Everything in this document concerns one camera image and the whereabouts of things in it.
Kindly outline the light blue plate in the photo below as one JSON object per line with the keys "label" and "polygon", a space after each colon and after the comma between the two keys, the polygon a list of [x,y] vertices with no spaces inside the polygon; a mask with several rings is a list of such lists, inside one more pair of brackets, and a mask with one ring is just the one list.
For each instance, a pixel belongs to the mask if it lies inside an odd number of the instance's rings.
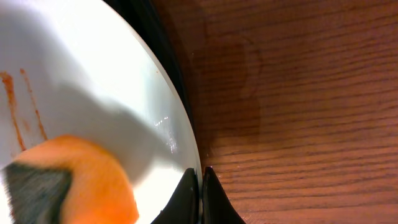
{"label": "light blue plate", "polygon": [[168,73],[116,11],[103,1],[2,1],[1,165],[64,134],[119,159],[139,223],[159,215],[187,169],[201,174]]}

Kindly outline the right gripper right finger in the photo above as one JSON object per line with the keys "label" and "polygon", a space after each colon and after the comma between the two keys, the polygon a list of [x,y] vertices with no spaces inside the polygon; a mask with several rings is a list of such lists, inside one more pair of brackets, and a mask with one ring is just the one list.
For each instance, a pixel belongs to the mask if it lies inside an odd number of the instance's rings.
{"label": "right gripper right finger", "polygon": [[230,203],[220,181],[211,167],[205,168],[203,176],[204,224],[245,224]]}

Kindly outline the orange green scrub sponge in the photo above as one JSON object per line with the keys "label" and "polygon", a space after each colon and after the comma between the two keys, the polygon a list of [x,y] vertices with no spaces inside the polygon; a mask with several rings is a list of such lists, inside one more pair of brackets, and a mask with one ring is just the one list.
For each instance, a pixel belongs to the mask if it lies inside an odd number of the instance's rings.
{"label": "orange green scrub sponge", "polygon": [[60,136],[1,169],[1,223],[122,223],[139,219],[119,161],[97,144]]}

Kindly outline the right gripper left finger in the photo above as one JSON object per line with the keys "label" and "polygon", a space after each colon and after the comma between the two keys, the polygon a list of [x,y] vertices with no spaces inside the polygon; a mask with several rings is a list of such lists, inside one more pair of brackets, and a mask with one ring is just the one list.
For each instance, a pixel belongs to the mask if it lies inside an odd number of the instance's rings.
{"label": "right gripper left finger", "polygon": [[196,224],[199,214],[198,180],[194,168],[182,175],[169,202],[151,224]]}

